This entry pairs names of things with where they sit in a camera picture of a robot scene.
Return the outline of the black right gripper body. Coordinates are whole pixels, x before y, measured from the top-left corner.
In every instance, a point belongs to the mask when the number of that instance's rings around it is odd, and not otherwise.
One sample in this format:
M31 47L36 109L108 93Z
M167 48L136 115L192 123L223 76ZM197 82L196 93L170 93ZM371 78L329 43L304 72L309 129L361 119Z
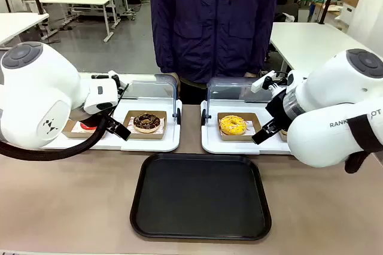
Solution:
M275 124L291 124L292 119L289 118L284 110L283 101L286 96L286 91L283 89L267 104L266 110L272 116Z

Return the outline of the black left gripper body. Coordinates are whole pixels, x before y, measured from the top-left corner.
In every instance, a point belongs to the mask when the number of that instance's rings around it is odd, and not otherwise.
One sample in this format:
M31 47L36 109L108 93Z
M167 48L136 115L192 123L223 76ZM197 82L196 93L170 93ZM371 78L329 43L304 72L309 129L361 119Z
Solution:
M85 112L83 106L71 110L71 120L83 123L86 126L98 126L104 116L112 110L112 104L99 104L104 107L103 110L97 111L95 114Z

